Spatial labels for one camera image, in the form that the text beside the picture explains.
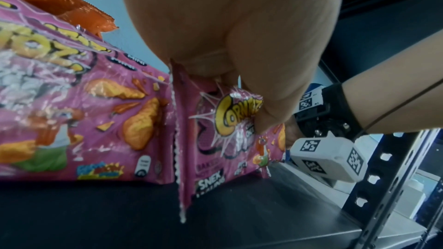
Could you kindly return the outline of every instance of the qr code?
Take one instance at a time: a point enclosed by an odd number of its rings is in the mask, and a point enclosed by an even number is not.
[[[299,106],[300,110],[303,110],[303,109],[306,109],[309,107],[312,107],[312,97],[308,98],[307,100],[300,101],[300,106]]]
[[[322,169],[322,167],[318,164],[318,162],[313,160],[302,160],[302,161],[305,163],[305,165],[309,168],[310,171],[326,174],[326,172]]]
[[[320,143],[320,140],[306,140],[303,146],[301,147],[300,151],[303,152],[315,152],[318,145]]]
[[[352,149],[346,162],[352,170],[354,170],[355,174],[360,175],[361,167],[363,166],[363,158],[357,151],[355,151],[355,149]]]
[[[309,93],[305,93],[304,95],[302,95],[302,97],[301,97],[301,99],[300,99],[300,100],[305,100],[306,98],[309,98],[309,97],[311,97],[311,95],[312,95],[312,92],[309,92]]]

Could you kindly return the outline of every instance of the black wrist strap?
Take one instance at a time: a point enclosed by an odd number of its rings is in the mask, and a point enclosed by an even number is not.
[[[331,131],[350,140],[363,130],[347,103],[341,83],[322,89],[323,104],[295,114],[306,137],[324,137]]]

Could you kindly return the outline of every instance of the forearm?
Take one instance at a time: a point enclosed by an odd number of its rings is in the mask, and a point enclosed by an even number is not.
[[[343,84],[362,127],[443,78],[443,31],[411,46]],[[443,127],[443,86],[380,120],[368,133]]]

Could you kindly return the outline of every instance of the pink chip packet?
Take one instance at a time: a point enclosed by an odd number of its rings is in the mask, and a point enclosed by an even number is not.
[[[169,75],[0,0],[0,180],[174,181]]]
[[[285,129],[281,124],[255,133],[253,117],[263,103],[258,95],[190,77],[175,63],[171,79],[177,111],[175,170],[185,222],[193,198],[245,174],[266,177],[267,165],[284,159]]]

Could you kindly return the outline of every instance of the wire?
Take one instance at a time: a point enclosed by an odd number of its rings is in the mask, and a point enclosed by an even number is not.
[[[389,116],[390,114],[394,113],[395,111],[397,111],[398,109],[402,108],[403,106],[407,105],[408,103],[418,99],[419,97],[427,94],[428,92],[430,92],[431,90],[435,89],[436,87],[440,86],[443,83],[443,78],[438,80],[437,82],[433,83],[431,86],[427,87],[426,89],[422,90],[421,92],[419,92],[418,94],[412,96],[411,98],[407,99],[406,101],[404,101],[403,103],[397,105],[396,107],[392,108],[391,110],[387,111],[385,114],[381,115],[380,117],[378,117],[377,119],[375,119],[374,121],[372,121],[371,123],[369,123],[365,128],[363,128],[353,139],[353,141],[355,142],[355,140],[357,140],[357,138],[359,138],[360,136],[362,136],[366,131],[368,131],[368,129],[370,129],[371,127],[373,127],[376,123],[378,123],[379,121],[383,120],[384,118],[386,118],[387,116]]]

